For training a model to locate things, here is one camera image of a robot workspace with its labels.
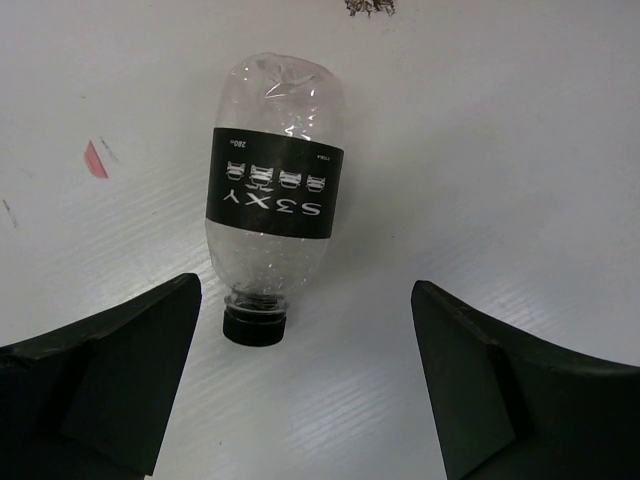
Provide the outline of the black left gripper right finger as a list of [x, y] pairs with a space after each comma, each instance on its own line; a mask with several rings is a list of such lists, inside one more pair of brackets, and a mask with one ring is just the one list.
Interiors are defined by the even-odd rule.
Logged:
[[430, 281], [411, 309], [446, 476], [635, 479], [639, 370], [543, 340]]

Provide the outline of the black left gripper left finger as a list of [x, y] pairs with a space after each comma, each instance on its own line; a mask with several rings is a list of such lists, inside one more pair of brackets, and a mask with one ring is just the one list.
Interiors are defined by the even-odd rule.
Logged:
[[185, 273], [3, 346], [2, 478], [152, 476], [200, 306], [200, 280]]

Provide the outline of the black label clear bottle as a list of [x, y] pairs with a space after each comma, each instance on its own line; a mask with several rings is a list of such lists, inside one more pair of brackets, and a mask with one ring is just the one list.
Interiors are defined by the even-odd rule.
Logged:
[[227, 287], [224, 336], [279, 343], [288, 298], [318, 268], [332, 235], [344, 159], [344, 90], [325, 67], [261, 53], [239, 62], [212, 134], [205, 230]]

